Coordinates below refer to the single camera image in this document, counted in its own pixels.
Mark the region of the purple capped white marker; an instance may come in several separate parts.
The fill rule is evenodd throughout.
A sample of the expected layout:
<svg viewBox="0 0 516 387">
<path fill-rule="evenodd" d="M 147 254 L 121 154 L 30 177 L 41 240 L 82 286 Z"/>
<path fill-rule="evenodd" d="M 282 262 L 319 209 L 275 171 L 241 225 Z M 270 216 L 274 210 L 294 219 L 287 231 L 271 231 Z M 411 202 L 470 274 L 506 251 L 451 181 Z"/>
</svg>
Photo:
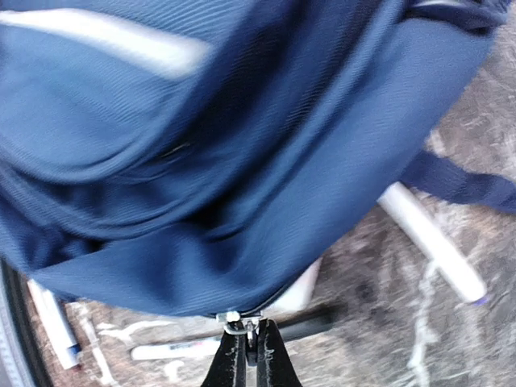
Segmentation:
<svg viewBox="0 0 516 387">
<path fill-rule="evenodd" d="M 487 286 L 480 274 L 403 184 L 389 186 L 378 204 L 436 266 L 463 302 L 481 304 L 487 300 Z"/>
</svg>

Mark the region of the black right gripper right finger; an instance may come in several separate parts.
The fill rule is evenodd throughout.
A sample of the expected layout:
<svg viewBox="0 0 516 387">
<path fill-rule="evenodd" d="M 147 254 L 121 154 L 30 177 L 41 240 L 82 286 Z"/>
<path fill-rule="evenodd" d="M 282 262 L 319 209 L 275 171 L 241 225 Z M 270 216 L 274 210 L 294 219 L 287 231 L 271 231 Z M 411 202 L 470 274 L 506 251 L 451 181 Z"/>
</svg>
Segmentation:
<svg viewBox="0 0 516 387">
<path fill-rule="evenodd" d="M 277 324 L 271 319 L 260 321 L 256 383 L 259 387 L 302 387 Z"/>
</svg>

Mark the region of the navy blue student backpack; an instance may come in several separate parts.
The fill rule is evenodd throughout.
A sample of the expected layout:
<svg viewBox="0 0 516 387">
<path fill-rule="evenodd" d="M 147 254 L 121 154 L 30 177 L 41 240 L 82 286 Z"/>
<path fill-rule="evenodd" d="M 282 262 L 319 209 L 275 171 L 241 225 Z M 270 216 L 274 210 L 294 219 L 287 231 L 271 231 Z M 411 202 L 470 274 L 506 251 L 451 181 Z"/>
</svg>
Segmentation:
<svg viewBox="0 0 516 387">
<path fill-rule="evenodd" d="M 4 1 L 1 257 L 68 298 L 248 313 L 394 182 L 515 210 L 424 150 L 507 1 Z"/>
</svg>

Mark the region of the blue capped white marker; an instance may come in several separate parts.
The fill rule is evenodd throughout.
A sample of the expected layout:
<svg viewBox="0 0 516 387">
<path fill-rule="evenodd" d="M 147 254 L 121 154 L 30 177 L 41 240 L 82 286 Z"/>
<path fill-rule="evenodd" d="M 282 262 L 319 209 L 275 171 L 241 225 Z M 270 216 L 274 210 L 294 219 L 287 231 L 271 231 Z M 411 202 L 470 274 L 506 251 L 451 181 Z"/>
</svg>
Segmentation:
<svg viewBox="0 0 516 387">
<path fill-rule="evenodd" d="M 27 286 L 61 366 L 65 370 L 79 369 L 81 367 L 79 361 L 81 346 L 77 342 L 68 318 L 56 296 L 34 280 L 29 280 Z"/>
</svg>

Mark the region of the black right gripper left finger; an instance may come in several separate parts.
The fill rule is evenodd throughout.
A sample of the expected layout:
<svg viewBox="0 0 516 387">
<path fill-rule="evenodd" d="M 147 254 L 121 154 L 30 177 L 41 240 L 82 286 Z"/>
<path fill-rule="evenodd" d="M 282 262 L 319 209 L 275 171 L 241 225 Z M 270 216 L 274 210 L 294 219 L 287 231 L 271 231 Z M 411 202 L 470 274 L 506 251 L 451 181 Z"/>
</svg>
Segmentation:
<svg viewBox="0 0 516 387">
<path fill-rule="evenodd" d="M 247 332 L 241 322 L 231 322 L 225 328 L 201 387 L 244 387 L 246 385 Z"/>
</svg>

